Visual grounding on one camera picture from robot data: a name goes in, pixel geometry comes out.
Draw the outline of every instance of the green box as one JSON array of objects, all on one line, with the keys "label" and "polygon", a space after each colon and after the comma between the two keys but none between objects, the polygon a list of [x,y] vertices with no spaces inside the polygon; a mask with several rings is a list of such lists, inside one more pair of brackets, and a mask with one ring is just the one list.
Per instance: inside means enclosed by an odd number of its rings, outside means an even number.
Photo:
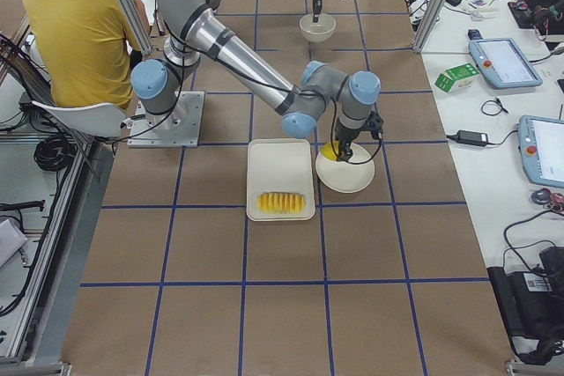
[{"label": "green box", "polygon": [[465,63],[445,70],[434,84],[444,92],[453,92],[472,84],[478,74],[478,70],[471,63]]}]

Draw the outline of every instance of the white bowl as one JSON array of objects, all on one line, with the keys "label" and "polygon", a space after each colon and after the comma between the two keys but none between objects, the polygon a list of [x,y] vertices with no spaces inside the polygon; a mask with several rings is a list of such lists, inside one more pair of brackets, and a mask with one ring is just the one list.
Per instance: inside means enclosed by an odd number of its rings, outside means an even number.
[{"label": "white bowl", "polygon": [[315,23],[313,13],[304,15],[300,19],[301,34],[312,43],[321,43],[328,40],[335,32],[335,26],[337,26],[337,21],[326,13],[321,13]]},{"label": "white bowl", "polygon": [[[361,145],[352,143],[352,163],[370,159],[370,153]],[[375,174],[375,164],[369,160],[362,165],[352,165],[327,159],[321,152],[315,158],[315,171],[323,184],[339,193],[356,193],[366,188]]]}]

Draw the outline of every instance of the screen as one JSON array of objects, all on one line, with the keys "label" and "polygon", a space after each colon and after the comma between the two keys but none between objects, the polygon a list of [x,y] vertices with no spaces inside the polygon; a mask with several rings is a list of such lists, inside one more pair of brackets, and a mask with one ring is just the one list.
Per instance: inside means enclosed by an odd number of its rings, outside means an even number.
[{"label": "screen", "polygon": [[484,41],[479,45],[492,62],[502,83],[520,83],[536,79],[509,41]]},{"label": "screen", "polygon": [[537,140],[540,176],[564,182],[564,124],[533,120],[532,127]]}]

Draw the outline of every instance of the yellow shirt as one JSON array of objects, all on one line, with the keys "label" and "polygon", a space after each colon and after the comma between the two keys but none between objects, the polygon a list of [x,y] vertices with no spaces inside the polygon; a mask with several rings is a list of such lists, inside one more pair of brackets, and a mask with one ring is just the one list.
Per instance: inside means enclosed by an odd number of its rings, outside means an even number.
[{"label": "yellow shirt", "polygon": [[140,48],[117,0],[23,3],[59,107],[129,105],[133,89],[125,41]]}]

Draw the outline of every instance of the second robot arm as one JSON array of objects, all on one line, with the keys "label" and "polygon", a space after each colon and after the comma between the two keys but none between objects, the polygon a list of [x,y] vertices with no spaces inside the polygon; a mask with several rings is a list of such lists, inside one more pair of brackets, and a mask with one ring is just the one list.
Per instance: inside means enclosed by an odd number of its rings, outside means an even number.
[{"label": "second robot arm", "polygon": [[182,82],[179,75],[187,77],[186,67],[193,71],[202,53],[226,67],[280,114],[282,128],[291,137],[308,136],[333,100],[341,105],[336,130],[339,146],[350,144],[366,128],[380,91],[375,74],[358,71],[349,77],[329,65],[312,62],[304,70],[301,89],[215,18],[213,9],[220,1],[157,0],[171,34],[166,59],[140,63],[131,76],[137,95],[143,93],[139,97],[147,113],[164,114],[173,107],[174,90]]}]

